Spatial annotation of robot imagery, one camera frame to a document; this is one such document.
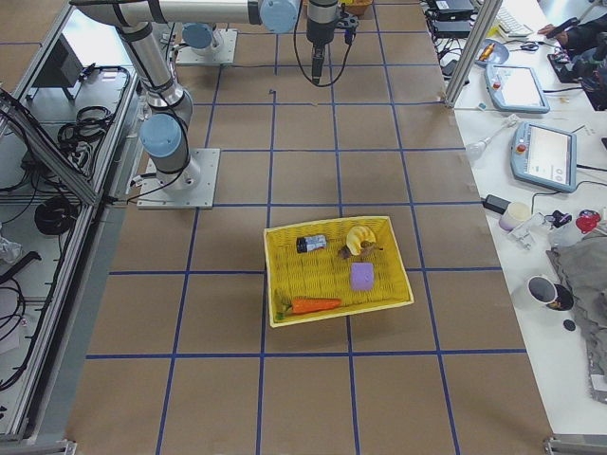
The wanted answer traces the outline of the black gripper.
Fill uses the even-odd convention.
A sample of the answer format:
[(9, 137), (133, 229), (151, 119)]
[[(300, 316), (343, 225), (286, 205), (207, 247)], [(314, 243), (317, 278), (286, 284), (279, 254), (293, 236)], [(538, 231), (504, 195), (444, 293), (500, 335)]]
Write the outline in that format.
[(322, 69), (324, 65), (325, 50), (328, 41), (326, 38), (314, 39), (312, 41), (312, 68), (311, 68), (311, 80), (319, 81), (322, 78)]

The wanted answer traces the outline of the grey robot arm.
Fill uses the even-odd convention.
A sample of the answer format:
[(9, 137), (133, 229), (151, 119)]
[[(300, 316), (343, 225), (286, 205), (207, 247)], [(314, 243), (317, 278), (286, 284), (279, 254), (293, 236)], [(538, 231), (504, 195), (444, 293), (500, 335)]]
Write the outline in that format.
[[(297, 31), (302, 13), (299, 1), (72, 1), (70, 5), (116, 29), (147, 91), (148, 105), (154, 113), (174, 115), (182, 128), (189, 125), (193, 102), (153, 37), (154, 24), (250, 24), (282, 34)], [(359, 19), (341, 1), (309, 1), (306, 15), (306, 38), (312, 51), (311, 71), (303, 76), (325, 87), (321, 78), (326, 47), (337, 29), (344, 31), (344, 41), (351, 46)]]
[(223, 44), (216, 25), (207, 23), (184, 23), (182, 27), (183, 43), (199, 55), (217, 52)]

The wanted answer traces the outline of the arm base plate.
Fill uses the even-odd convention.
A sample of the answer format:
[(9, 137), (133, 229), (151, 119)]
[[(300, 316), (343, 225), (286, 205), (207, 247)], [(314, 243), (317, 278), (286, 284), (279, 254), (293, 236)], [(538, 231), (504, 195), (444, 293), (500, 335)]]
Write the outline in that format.
[(178, 179), (168, 174), (145, 179), (141, 186), (144, 195), (136, 200), (141, 209), (211, 209), (220, 163), (220, 150), (216, 148), (190, 149), (190, 164)]
[(209, 35), (205, 47), (192, 47), (187, 41), (177, 51), (175, 63), (182, 66), (232, 65), (238, 31), (235, 28), (217, 28)]

